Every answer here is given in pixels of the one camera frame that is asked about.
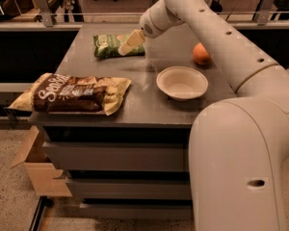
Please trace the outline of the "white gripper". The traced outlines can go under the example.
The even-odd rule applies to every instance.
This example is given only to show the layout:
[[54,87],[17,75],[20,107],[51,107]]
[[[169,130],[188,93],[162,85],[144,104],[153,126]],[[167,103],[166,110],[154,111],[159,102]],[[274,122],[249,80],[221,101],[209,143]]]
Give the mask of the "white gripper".
[[155,39],[168,29],[183,23],[167,7],[164,0],[159,0],[148,8],[140,18],[140,29],[134,30],[118,48],[121,56],[136,55],[147,38]]

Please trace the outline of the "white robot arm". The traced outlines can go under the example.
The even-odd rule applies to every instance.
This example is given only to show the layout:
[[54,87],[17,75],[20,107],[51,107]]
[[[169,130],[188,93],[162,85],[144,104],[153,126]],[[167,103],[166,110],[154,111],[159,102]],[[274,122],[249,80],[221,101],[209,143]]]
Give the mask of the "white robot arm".
[[281,168],[289,158],[289,72],[215,14],[208,0],[159,0],[120,51],[181,23],[235,93],[202,110],[190,133],[196,231],[286,231]]

